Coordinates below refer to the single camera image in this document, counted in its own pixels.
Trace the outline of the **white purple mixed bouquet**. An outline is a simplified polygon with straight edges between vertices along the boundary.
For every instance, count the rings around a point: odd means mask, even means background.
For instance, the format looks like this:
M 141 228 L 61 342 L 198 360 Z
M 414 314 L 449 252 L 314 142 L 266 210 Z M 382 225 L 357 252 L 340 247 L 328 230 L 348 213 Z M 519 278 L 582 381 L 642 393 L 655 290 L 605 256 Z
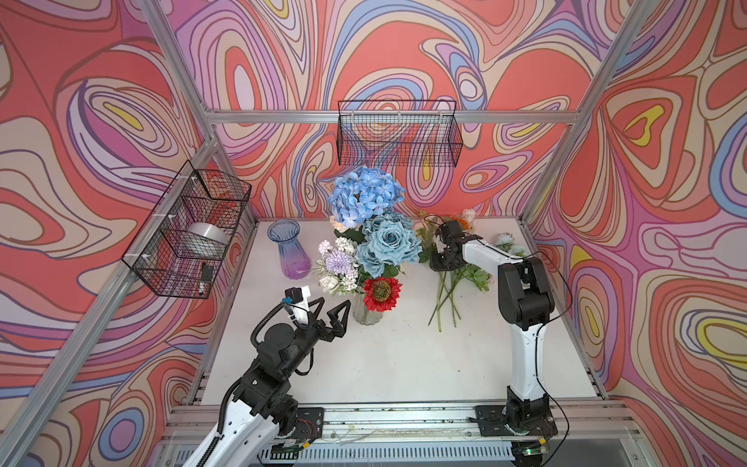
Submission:
M 331 295 L 358 292 L 359 262 L 356 250 L 357 244 L 346 237 L 319 243 L 320 258 L 315 263 L 315 272 L 323 292 Z

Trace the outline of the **clear ribbed glass vase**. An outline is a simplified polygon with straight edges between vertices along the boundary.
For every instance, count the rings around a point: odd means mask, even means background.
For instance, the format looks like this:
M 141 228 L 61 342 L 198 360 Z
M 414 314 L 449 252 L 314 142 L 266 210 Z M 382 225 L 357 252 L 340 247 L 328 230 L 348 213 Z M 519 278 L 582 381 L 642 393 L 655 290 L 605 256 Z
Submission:
M 354 294 L 352 296 L 350 313 L 361 325 L 375 325 L 381 321 L 383 313 L 368 309 L 364 302 L 364 298 L 365 296 L 363 294 Z

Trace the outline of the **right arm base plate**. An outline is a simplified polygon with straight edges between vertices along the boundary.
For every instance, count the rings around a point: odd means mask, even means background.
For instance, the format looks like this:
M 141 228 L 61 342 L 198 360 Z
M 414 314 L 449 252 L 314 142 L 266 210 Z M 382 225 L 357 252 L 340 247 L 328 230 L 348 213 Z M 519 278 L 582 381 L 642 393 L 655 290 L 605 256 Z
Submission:
M 473 422 L 482 437 L 538 437 L 558 435 L 552 413 L 546 408 L 529 410 L 509 405 L 476 406 Z

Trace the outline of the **red flower stem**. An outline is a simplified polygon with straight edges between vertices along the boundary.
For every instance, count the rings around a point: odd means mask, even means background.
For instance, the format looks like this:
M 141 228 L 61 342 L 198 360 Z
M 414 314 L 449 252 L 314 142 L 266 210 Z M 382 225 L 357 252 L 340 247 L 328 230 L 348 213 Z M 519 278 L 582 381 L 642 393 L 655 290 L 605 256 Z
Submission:
M 402 291 L 402 284 L 392 277 L 368 279 L 364 283 L 364 304 L 368 311 L 387 313 L 395 309 Z

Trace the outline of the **blue purple glass vase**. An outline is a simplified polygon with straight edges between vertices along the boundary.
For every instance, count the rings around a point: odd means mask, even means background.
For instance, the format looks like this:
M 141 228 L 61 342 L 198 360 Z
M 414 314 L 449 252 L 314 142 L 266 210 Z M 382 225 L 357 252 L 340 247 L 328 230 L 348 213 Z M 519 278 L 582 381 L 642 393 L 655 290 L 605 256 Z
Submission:
M 300 224 L 292 219 L 281 219 L 268 227 L 268 238 L 278 248 L 280 268 L 291 280 L 303 279 L 311 270 L 311 260 L 299 240 L 300 233 Z

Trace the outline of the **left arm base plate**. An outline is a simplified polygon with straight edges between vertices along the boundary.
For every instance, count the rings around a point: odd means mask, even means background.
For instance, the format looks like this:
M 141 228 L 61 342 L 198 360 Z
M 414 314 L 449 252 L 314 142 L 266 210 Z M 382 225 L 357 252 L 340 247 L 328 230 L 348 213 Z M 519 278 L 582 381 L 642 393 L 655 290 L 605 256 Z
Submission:
M 301 407 L 283 414 L 271 414 L 270 421 L 278 427 L 280 439 L 292 439 L 297 444 L 315 441 L 323 435 L 325 409 Z

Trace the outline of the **teal rose flower stem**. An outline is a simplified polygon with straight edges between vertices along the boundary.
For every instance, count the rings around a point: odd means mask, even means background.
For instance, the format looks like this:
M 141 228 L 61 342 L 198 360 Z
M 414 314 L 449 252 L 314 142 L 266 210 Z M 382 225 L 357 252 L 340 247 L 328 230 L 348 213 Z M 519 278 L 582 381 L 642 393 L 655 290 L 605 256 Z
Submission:
M 418 263 L 422 253 L 421 240 L 414 222 L 403 214 L 390 211 L 373 216 L 361 226 L 364 241 L 357 246 L 356 257 L 363 272 L 370 278 L 394 274 L 406 263 Z

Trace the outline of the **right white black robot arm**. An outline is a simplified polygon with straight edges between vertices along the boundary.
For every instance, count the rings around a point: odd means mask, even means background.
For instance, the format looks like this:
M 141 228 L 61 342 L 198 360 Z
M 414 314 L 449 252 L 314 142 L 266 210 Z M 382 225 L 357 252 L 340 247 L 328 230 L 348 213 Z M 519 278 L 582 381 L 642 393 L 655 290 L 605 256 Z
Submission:
M 501 251 L 479 235 L 465 233 L 455 220 L 439 223 L 435 237 L 443 248 L 431 254 L 432 270 L 476 266 L 497 280 L 498 309 L 510 325 L 512 346 L 512 375 L 503 410 L 506 429 L 519 436 L 556 435 L 541 359 L 556 303 L 543 262 Z

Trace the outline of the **white green flower bunch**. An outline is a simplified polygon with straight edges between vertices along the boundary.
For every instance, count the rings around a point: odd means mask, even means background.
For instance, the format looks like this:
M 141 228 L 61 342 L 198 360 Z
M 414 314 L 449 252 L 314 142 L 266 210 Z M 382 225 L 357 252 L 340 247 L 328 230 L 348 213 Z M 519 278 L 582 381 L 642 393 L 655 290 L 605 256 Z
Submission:
M 420 264 L 429 263 L 432 251 L 439 245 L 439 241 L 436 237 L 436 231 L 439 225 L 445 221 L 454 220 L 453 217 L 454 216 L 442 217 L 424 211 L 420 212 L 420 220 L 416 223 L 416 237 L 420 240 L 421 245 L 421 252 L 419 253 Z M 488 292 L 490 274 L 481 270 L 477 266 L 466 265 L 459 270 L 452 270 L 451 272 L 437 272 L 437 275 L 437 300 L 433 313 L 429 318 L 428 325 L 436 322 L 438 330 L 442 332 L 442 309 L 445 305 L 451 307 L 451 322 L 454 328 L 457 327 L 457 322 L 461 320 L 461 314 L 455 303 L 454 297 L 454 293 L 459 283 L 467 280 L 471 282 L 478 291 Z

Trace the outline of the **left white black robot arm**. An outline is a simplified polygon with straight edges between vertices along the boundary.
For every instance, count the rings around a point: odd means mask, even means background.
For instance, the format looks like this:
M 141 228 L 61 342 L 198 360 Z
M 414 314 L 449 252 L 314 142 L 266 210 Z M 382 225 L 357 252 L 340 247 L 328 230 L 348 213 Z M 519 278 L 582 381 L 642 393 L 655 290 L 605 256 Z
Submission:
M 332 307 L 328 321 L 320 318 L 324 304 L 286 297 L 255 326 L 250 342 L 257 356 L 225 392 L 216 424 L 187 466 L 247 466 L 267 447 L 299 453 L 321 438 L 324 410 L 302 409 L 290 379 L 302 374 L 301 363 L 313 361 L 319 342 L 346 334 L 351 302 Z

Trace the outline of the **pale teal flower stem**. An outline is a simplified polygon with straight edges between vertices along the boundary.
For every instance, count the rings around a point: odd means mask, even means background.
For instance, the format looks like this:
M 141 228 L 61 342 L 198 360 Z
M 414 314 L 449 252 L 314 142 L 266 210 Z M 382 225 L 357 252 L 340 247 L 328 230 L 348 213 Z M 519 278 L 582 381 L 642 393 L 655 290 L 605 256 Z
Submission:
M 495 246 L 502 252 L 512 257 L 524 258 L 529 252 L 525 246 L 517 243 L 515 237 L 510 233 L 502 233 L 495 240 Z

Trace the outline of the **blue hydrangea flower stem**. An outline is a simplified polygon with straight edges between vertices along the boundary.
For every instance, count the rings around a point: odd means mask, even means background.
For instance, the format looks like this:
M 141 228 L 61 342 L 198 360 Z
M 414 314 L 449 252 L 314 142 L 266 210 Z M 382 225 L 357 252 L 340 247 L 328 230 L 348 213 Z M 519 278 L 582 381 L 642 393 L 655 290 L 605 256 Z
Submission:
M 359 167 L 335 179 L 328 204 L 335 222 L 350 229 L 392 210 L 404 200 L 405 194 L 406 190 L 392 174 Z

